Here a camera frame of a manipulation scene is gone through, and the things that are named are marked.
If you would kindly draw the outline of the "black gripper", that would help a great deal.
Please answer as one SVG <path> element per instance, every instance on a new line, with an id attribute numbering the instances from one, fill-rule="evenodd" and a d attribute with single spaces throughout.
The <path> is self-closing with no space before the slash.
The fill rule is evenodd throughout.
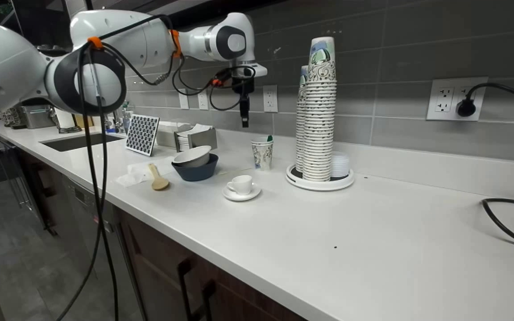
<path id="1" fill-rule="evenodd" d="M 251 66 L 230 66 L 230 89 L 239 95 L 239 116 L 240 125 L 247 129 L 249 125 L 249 96 L 253 91 L 255 70 Z"/>

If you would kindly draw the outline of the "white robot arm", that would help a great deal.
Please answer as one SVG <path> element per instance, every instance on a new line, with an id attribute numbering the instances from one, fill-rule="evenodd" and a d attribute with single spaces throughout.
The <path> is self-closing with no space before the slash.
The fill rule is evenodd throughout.
<path id="1" fill-rule="evenodd" d="M 255 59 L 253 25 L 242 13 L 178 30 L 162 14 L 81 11 L 69 23 L 69 38 L 71 50 L 49 57 L 0 25 L 0 114 L 31 98 L 73 114 L 108 114 L 126 100 L 126 71 L 169 73 L 176 57 L 221 63 L 239 95 L 267 73 Z"/>

